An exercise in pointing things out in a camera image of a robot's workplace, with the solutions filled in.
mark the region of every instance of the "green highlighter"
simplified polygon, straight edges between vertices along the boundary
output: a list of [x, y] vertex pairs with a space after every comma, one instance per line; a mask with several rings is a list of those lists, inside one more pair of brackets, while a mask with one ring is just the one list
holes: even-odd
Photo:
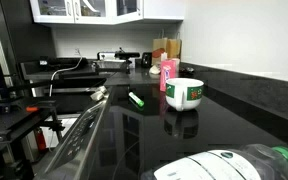
[[130, 98], [132, 98], [136, 102], [136, 104], [139, 107], [144, 106], [144, 101], [142, 101], [140, 98], [138, 98], [133, 92], [130, 92], [128, 95], [130, 96]]

